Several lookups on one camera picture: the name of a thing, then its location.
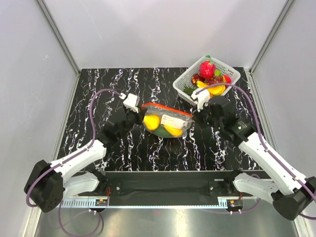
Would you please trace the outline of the clear zip top bag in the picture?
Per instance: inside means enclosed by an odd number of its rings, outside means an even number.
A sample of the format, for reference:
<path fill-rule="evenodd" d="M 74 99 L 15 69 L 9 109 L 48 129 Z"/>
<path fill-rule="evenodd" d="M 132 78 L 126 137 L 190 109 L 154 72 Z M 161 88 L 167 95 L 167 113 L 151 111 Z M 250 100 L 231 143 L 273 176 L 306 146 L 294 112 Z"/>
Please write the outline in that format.
<path fill-rule="evenodd" d="M 176 110 L 167 106 L 163 106 L 157 103 L 146 103 L 142 105 L 141 108 L 147 109 L 146 115 L 157 115 L 160 117 L 160 125 L 169 125 L 175 128 L 182 129 L 183 136 L 187 135 L 187 130 L 190 129 L 193 123 L 193 115 Z"/>

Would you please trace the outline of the green avocado toy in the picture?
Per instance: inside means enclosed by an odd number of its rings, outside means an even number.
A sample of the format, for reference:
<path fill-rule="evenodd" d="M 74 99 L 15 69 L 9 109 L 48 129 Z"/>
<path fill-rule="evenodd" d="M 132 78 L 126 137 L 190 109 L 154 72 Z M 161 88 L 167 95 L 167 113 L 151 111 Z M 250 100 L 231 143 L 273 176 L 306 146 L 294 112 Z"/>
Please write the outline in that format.
<path fill-rule="evenodd" d="M 170 138 L 172 136 L 163 125 L 160 125 L 156 130 L 154 130 L 153 134 L 161 138 Z"/>

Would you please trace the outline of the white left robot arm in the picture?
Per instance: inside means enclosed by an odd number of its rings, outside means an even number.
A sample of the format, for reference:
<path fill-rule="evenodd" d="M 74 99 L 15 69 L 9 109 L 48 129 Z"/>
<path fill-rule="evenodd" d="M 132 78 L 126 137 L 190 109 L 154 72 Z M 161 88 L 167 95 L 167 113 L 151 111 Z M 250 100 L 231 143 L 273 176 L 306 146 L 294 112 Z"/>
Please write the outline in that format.
<path fill-rule="evenodd" d="M 82 193 L 102 195 L 107 188 L 105 175 L 95 169 L 82 175 L 77 173 L 103 159 L 135 124 L 142 123 L 146 111 L 144 108 L 139 108 L 137 112 L 124 109 L 119 120 L 107 121 L 96 139 L 87 145 L 50 163 L 44 160 L 37 162 L 24 188 L 27 205 L 39 207 L 47 213 L 72 196 Z"/>

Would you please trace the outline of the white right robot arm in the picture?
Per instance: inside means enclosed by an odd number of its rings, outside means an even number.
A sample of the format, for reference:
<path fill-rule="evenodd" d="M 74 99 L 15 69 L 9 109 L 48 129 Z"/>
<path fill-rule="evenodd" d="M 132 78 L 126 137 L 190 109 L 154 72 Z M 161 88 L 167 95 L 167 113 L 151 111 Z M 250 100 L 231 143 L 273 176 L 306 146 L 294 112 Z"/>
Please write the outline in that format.
<path fill-rule="evenodd" d="M 316 194 L 316 178 L 306 177 L 293 168 L 259 134 L 251 121 L 239 118 L 234 106 L 224 96 L 196 97 L 193 119 L 200 127 L 219 129 L 227 141 L 249 155 L 269 175 L 271 181 L 256 179 L 236 171 L 224 183 L 228 195 L 239 192 L 256 196 L 273 205 L 285 219 L 294 220 L 313 201 Z"/>

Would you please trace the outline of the yellow banana toy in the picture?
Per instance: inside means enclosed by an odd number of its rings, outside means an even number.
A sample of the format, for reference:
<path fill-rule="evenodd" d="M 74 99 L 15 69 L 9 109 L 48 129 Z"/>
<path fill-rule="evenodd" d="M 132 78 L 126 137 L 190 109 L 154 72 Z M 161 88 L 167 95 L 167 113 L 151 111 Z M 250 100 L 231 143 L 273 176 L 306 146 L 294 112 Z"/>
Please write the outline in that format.
<path fill-rule="evenodd" d="M 197 81 L 196 85 L 197 87 L 200 87 L 200 88 L 208 87 L 208 84 L 202 81 Z M 224 93 L 225 89 L 226 87 L 224 85 L 217 85 L 217 86 L 208 88 L 207 91 L 211 94 L 211 96 L 219 96 Z"/>

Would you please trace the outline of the purple grape bunch toy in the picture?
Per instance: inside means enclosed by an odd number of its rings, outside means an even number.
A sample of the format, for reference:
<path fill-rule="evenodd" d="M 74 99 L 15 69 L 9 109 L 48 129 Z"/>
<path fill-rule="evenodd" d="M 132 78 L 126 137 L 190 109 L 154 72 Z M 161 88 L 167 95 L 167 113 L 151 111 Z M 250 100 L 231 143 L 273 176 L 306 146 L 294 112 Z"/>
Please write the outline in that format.
<path fill-rule="evenodd" d="M 212 84 L 218 84 L 218 83 L 222 83 L 223 82 L 223 77 L 219 77 L 219 76 L 214 76 L 210 79 L 206 79 L 206 83 L 208 85 L 212 85 Z"/>

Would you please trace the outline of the red strawberry toy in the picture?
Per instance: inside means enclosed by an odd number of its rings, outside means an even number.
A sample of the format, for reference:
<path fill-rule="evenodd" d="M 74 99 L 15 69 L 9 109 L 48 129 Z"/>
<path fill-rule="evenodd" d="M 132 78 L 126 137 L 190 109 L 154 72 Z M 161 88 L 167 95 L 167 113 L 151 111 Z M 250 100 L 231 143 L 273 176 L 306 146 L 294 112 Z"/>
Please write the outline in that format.
<path fill-rule="evenodd" d="M 230 84 L 232 80 L 228 75 L 222 75 L 222 82 Z"/>

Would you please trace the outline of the orange pineapple toy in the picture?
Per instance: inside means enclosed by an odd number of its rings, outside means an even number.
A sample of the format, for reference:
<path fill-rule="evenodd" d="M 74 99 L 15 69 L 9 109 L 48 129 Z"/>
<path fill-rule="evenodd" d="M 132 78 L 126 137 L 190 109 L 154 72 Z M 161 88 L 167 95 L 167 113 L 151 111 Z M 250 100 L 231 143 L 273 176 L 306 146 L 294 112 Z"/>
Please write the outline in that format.
<path fill-rule="evenodd" d="M 191 96 L 193 92 L 197 89 L 198 87 L 193 85 L 193 86 L 187 86 L 185 85 L 183 88 L 183 92 L 187 94 L 188 96 Z"/>

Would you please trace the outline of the dark red apple toy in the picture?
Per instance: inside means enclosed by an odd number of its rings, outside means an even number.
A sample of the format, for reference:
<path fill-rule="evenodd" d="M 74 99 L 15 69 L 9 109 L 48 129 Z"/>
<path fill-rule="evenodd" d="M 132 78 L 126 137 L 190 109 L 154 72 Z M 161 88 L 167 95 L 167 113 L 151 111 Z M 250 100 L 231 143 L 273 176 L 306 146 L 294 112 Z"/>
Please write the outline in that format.
<path fill-rule="evenodd" d="M 196 85 L 198 81 L 204 82 L 205 79 L 201 77 L 199 74 L 192 75 L 191 82 L 193 85 Z"/>

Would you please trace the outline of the red dragon fruit toy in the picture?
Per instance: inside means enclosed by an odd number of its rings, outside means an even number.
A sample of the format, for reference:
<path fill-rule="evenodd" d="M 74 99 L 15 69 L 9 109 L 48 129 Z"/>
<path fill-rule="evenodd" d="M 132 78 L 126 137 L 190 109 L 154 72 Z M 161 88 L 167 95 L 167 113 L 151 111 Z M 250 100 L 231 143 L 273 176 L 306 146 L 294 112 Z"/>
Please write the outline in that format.
<path fill-rule="evenodd" d="M 204 79 L 211 79 L 216 71 L 216 66 L 210 60 L 206 60 L 199 66 L 199 75 Z"/>

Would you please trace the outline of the white plastic basket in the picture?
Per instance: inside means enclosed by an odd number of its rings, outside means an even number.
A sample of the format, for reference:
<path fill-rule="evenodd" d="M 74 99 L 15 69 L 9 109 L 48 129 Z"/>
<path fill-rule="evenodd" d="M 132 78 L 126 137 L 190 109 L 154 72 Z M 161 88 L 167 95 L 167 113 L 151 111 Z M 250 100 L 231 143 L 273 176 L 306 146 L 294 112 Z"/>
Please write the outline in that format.
<path fill-rule="evenodd" d="M 177 91 L 180 98 L 184 99 L 191 105 L 196 105 L 196 101 L 191 99 L 191 96 L 184 92 L 185 87 L 192 87 L 193 84 L 191 82 L 192 76 L 199 72 L 199 66 L 204 61 L 209 60 L 212 62 L 216 69 L 221 73 L 222 76 L 229 76 L 231 79 L 231 84 L 236 84 L 236 82 L 240 79 L 240 72 L 235 70 L 233 67 L 225 64 L 224 62 L 216 59 L 210 55 L 203 56 L 199 58 L 195 63 L 193 63 L 184 73 L 182 73 L 174 82 L 173 88 Z"/>

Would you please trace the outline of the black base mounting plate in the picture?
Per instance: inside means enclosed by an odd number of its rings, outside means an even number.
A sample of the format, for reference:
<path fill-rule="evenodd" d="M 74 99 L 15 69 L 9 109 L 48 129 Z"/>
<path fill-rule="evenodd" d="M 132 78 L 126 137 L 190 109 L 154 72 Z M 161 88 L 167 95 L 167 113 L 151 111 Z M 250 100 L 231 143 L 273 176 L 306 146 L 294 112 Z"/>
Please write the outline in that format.
<path fill-rule="evenodd" d="M 101 187 L 82 196 L 109 195 L 110 206 L 219 205 L 219 197 L 237 197 L 232 179 L 241 171 L 110 171 L 102 174 Z"/>

